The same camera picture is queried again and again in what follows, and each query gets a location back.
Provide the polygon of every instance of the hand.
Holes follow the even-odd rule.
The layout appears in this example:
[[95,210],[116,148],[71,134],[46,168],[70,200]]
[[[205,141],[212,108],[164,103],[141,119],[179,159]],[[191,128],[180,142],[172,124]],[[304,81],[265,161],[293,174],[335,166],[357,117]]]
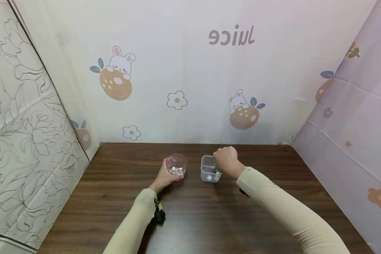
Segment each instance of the hand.
[[161,190],[163,190],[168,185],[182,179],[183,179],[183,176],[174,176],[168,172],[167,158],[165,158],[161,168],[159,169],[157,177],[155,178],[154,182],[150,185],[149,188],[158,194],[159,192],[161,192]]
[[219,148],[213,153],[214,160],[217,164],[217,169],[222,171],[234,179],[238,179],[245,166],[237,158],[237,150],[232,147]]

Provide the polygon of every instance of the rabbit cartoon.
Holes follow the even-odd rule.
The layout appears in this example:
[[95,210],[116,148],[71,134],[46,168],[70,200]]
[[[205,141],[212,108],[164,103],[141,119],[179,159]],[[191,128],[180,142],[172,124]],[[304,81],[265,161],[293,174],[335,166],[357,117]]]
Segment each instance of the rabbit cartoon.
[[244,99],[244,97],[242,96],[242,89],[239,89],[236,91],[236,96],[230,97],[229,103],[230,103],[229,114],[233,114],[236,111],[236,107],[241,106],[243,109],[246,109],[249,107],[246,99]]
[[131,53],[122,56],[121,49],[118,46],[113,47],[113,56],[110,59],[109,65],[106,69],[110,72],[118,70],[123,73],[123,78],[125,80],[131,80],[131,62],[135,60],[135,56]]

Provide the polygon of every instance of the pink glass cup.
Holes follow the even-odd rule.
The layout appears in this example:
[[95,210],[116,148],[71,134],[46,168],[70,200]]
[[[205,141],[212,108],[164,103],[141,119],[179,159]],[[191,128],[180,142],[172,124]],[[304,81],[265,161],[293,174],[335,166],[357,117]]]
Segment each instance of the pink glass cup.
[[187,165],[188,159],[180,153],[174,153],[167,158],[167,170],[172,175],[185,176]]

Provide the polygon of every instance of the wall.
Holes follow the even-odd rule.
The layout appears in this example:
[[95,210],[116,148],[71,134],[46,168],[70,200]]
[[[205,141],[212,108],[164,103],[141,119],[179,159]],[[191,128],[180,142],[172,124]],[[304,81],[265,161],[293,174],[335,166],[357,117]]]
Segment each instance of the wall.
[[88,163],[48,74],[0,1],[0,253],[36,251]]
[[14,2],[101,141],[222,144],[289,143],[375,3]]
[[381,254],[381,0],[330,80],[292,146]]

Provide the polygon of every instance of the brown tabletop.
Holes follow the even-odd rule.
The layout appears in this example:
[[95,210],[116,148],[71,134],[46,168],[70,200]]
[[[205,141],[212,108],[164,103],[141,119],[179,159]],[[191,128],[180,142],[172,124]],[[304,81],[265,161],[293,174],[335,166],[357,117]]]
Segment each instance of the brown tabletop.
[[[188,158],[186,176],[160,193],[166,220],[163,225],[151,222],[139,253],[302,253],[294,237],[239,192],[235,180],[225,174],[216,184],[200,179],[201,157],[218,147],[222,145],[101,145],[38,254],[101,254],[135,197],[153,182],[163,158],[172,153]],[[351,253],[372,253],[292,147],[234,147],[242,163],[318,213]]]

